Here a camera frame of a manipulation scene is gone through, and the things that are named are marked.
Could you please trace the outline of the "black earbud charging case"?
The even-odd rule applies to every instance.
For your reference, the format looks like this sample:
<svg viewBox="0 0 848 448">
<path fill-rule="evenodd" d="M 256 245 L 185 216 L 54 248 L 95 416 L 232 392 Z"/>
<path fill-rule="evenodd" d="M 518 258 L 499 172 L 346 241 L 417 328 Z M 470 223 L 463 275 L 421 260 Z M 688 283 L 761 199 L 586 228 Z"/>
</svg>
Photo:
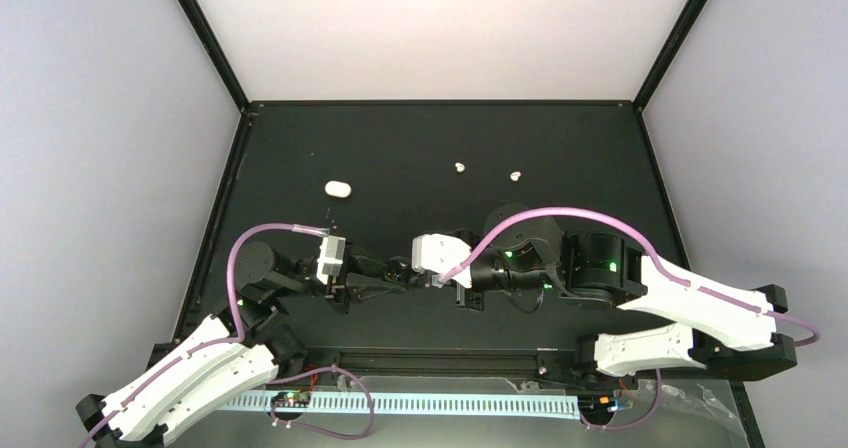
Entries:
<svg viewBox="0 0 848 448">
<path fill-rule="evenodd" d="M 416 272 L 411 260 L 395 256 L 388 260 L 385 278 L 406 289 L 423 289 L 430 286 L 431 277 L 427 273 Z"/>
</svg>

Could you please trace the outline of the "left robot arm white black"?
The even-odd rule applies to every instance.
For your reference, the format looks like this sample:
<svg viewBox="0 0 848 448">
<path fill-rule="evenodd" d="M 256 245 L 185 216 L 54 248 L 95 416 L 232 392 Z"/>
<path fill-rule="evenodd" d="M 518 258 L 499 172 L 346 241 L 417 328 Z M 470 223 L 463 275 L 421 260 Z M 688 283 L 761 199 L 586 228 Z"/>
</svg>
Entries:
<svg viewBox="0 0 848 448">
<path fill-rule="evenodd" d="M 246 391 L 316 377 L 306 345 L 285 323 L 283 299 L 321 296 L 347 310 L 367 291 L 407 291 L 415 275 L 408 258 L 382 261 L 339 237 L 323 239 L 318 257 L 296 262 L 267 243 L 247 242 L 228 263 L 234 287 L 223 308 L 128 385 L 76 404 L 83 446 L 167 447 Z"/>
</svg>

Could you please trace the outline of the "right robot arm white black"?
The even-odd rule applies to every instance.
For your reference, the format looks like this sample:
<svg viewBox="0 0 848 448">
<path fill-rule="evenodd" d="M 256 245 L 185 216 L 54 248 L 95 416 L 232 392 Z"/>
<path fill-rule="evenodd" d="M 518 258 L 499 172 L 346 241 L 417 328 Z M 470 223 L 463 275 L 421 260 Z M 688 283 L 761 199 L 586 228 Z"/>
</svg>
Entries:
<svg viewBox="0 0 848 448">
<path fill-rule="evenodd" d="M 419 237 L 415 268 L 463 297 L 553 290 L 579 307 L 661 319 L 657 328 L 578 337 L 569 369 L 585 387 L 663 369 L 760 381 L 798 363 L 797 342 L 778 328 L 788 310 L 783 288 L 744 290 L 695 274 L 663 258 L 638 230 L 595 211 L 504 205 L 481 238 Z"/>
</svg>

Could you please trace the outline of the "white earbud charging case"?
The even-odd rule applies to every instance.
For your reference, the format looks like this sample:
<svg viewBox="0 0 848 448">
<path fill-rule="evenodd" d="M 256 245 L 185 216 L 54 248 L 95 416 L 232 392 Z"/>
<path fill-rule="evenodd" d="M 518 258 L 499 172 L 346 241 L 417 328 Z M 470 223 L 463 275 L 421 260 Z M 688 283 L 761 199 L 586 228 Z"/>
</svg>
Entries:
<svg viewBox="0 0 848 448">
<path fill-rule="evenodd" d="M 324 186 L 325 193 L 334 198 L 346 199 L 352 194 L 352 187 L 347 182 L 331 180 Z"/>
</svg>

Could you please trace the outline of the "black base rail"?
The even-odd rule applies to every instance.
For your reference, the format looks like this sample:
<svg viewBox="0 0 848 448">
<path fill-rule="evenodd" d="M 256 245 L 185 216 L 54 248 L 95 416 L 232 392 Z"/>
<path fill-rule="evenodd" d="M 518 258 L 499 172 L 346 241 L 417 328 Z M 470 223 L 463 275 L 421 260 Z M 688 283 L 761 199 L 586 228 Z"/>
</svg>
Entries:
<svg viewBox="0 0 848 448">
<path fill-rule="evenodd" d="M 402 349 L 307 347 L 298 351 L 272 345 L 288 356 L 283 373 L 297 368 L 338 366 L 355 374 L 387 376 L 504 376 L 562 378 L 585 372 L 588 365 L 572 350 Z"/>
</svg>

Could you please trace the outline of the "black frame post left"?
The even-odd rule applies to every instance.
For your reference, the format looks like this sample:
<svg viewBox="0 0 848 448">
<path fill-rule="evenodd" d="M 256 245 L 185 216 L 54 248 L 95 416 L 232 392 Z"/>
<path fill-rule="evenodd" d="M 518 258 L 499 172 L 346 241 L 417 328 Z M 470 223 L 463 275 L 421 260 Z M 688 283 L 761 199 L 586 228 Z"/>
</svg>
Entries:
<svg viewBox="0 0 848 448">
<path fill-rule="evenodd" d="M 212 62 L 216 73 L 240 112 L 246 112 L 250 100 L 232 68 L 210 22 L 198 0 L 176 0 L 190 23 L 198 41 Z"/>
</svg>

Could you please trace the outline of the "black frame post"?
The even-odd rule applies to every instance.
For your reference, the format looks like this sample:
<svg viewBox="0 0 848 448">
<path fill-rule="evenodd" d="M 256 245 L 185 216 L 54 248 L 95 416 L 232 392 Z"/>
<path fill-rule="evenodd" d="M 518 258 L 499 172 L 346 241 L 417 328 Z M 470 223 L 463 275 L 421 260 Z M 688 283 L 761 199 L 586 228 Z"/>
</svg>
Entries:
<svg viewBox="0 0 848 448">
<path fill-rule="evenodd" d="M 633 99 L 637 113 L 643 113 L 670 69 L 686 38 L 709 0 L 686 0 L 657 57 Z"/>
<path fill-rule="evenodd" d="M 210 22 L 198 0 L 176 0 L 190 23 L 198 41 L 212 62 L 216 73 L 240 112 L 246 112 L 250 100 L 232 68 Z"/>
</svg>

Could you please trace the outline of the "black frame post right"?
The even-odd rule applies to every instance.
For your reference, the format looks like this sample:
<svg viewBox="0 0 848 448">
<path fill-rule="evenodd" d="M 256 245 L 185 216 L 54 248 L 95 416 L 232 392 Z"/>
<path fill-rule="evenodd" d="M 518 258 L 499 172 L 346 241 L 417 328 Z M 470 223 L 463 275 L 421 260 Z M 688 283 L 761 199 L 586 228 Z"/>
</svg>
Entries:
<svg viewBox="0 0 848 448">
<path fill-rule="evenodd" d="M 686 0 L 657 57 L 633 99 L 637 113 L 643 113 L 670 69 L 686 38 L 709 0 Z"/>
</svg>

